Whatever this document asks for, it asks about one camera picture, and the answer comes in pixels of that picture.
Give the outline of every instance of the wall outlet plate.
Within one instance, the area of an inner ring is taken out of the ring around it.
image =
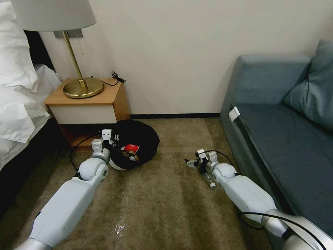
[[[56,38],[63,38],[62,31],[53,31],[54,36]],[[67,30],[67,34],[69,38],[82,38],[82,30],[81,29],[75,29],[75,30]]]

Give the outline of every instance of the power cord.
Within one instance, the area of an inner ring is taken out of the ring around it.
[[[228,160],[228,162],[230,163],[230,165],[232,165],[231,160],[230,160],[229,157],[228,157],[227,155],[225,155],[224,153],[222,153],[222,152],[220,152],[220,151],[216,151],[216,150],[207,150],[207,151],[202,152],[202,153],[208,153],[208,152],[216,152],[216,153],[219,153],[219,154],[223,155],[225,158],[227,158],[227,160]]]
[[[114,71],[112,71],[111,75],[112,75],[112,78],[114,78],[114,79],[117,80],[117,82],[116,82],[115,84],[110,84],[110,83],[107,83],[107,82],[105,82],[105,81],[103,81],[103,80],[101,80],[101,81],[102,81],[103,83],[107,84],[107,85],[110,85],[110,86],[116,86],[116,85],[118,84],[118,82],[121,82],[121,83],[125,83],[125,82],[126,82],[125,79],[120,78],[120,77],[118,76],[118,74],[117,74],[116,72],[114,72]]]
[[[263,214],[263,213],[258,213],[258,212],[239,212],[237,214],[237,216],[240,218],[241,215],[261,215],[261,216],[267,216],[267,217],[272,217],[272,218],[276,218],[276,219],[280,219],[280,220],[283,220],[283,221],[286,221],[286,222],[289,222],[291,224],[294,224],[295,226],[298,226],[299,228],[303,229],[305,232],[307,232],[309,235],[311,235],[312,238],[314,238],[318,244],[323,248],[323,250],[326,250],[324,244],[313,234],[311,233],[308,229],[306,229],[305,227],[303,227],[302,225],[298,224],[297,222],[294,222],[292,220],[289,220],[289,219],[286,219],[286,218],[283,218],[281,216],[276,216],[276,215],[269,215],[269,214]],[[243,219],[240,218],[240,220],[245,223],[245,225],[255,229],[255,230],[262,230],[261,228],[257,228],[257,227],[253,227],[251,225],[249,225],[247,222],[245,222]]]
[[[75,165],[75,163],[73,161],[73,153],[74,153],[75,149],[78,146],[80,146],[83,142],[85,142],[86,140],[88,140],[88,139],[90,139],[91,137],[94,137],[94,136],[96,136],[96,135],[91,135],[91,136],[87,137],[86,139],[83,139],[78,144],[76,144],[74,148],[71,149],[71,151],[69,153],[69,160],[70,160],[70,163],[72,164],[73,168],[75,168],[76,171],[79,171],[79,169],[77,168],[77,166]]]

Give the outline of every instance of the white drawer front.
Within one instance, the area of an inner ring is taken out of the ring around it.
[[[59,124],[116,123],[112,105],[50,106]]]

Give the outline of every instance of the sofa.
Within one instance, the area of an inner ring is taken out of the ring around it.
[[[280,210],[304,216],[333,237],[333,133],[284,105],[310,63],[305,55],[240,56],[220,122],[241,174]],[[240,115],[231,122],[234,107]],[[281,249],[282,240],[269,237]]]

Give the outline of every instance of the brass lamp base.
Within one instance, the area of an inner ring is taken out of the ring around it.
[[[70,98],[81,99],[97,95],[104,89],[103,82],[97,78],[87,77],[84,81],[87,86],[86,91],[81,87],[79,79],[74,79],[63,87],[63,92]]]

